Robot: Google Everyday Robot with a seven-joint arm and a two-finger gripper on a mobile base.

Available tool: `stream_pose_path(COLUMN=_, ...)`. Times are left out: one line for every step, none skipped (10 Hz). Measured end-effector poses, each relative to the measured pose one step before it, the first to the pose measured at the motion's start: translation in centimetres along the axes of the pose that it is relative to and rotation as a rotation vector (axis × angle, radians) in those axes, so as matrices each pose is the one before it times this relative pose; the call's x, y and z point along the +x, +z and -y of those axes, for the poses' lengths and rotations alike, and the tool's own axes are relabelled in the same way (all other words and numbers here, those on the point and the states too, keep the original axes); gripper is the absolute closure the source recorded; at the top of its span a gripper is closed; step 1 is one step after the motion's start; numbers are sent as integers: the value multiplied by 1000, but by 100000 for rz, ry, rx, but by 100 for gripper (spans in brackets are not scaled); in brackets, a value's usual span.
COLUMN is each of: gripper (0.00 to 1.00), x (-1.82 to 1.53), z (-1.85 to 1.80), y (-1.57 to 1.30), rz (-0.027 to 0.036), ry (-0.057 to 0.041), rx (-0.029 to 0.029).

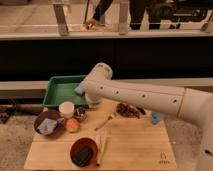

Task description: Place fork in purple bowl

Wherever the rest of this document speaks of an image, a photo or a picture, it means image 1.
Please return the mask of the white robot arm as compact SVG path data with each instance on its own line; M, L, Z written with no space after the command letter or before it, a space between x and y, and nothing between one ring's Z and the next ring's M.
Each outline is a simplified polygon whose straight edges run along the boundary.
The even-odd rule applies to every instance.
M106 63L97 63L82 81L92 102L107 98L171 115L196 125L202 140L195 171L213 171L213 93L185 87L136 84L112 79Z

